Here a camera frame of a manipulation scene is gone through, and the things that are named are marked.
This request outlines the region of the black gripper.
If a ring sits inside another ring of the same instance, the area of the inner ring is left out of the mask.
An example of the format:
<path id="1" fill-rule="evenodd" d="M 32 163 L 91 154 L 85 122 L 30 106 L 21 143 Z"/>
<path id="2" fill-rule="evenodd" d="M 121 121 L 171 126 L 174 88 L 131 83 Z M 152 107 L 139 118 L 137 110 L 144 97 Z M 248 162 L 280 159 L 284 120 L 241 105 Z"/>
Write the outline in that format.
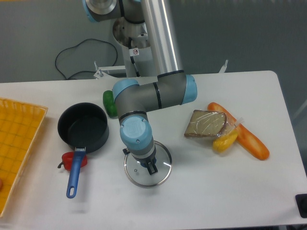
<path id="1" fill-rule="evenodd" d="M 149 174 L 156 174 L 158 173 L 158 169 L 156 167 L 156 148 L 151 149 L 149 152 L 143 154 L 143 155 L 138 155 L 138 153 L 140 153 L 140 151 L 130 151 L 130 153 L 132 154 L 133 158 L 140 162 L 141 164 L 144 164 L 145 167 L 147 167 L 148 173 Z"/>

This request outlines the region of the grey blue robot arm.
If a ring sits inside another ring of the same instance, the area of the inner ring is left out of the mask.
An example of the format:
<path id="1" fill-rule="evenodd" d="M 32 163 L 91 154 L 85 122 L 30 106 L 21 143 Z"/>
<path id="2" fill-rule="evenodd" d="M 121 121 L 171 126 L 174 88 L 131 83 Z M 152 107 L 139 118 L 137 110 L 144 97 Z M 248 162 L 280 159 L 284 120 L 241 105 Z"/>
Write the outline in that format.
<path id="1" fill-rule="evenodd" d="M 149 174 L 158 172 L 156 147 L 147 113 L 197 98 L 186 75 L 167 0 L 85 0 L 93 22 L 113 19 L 113 36 L 122 47 L 127 78 L 113 87 L 120 136 Z"/>

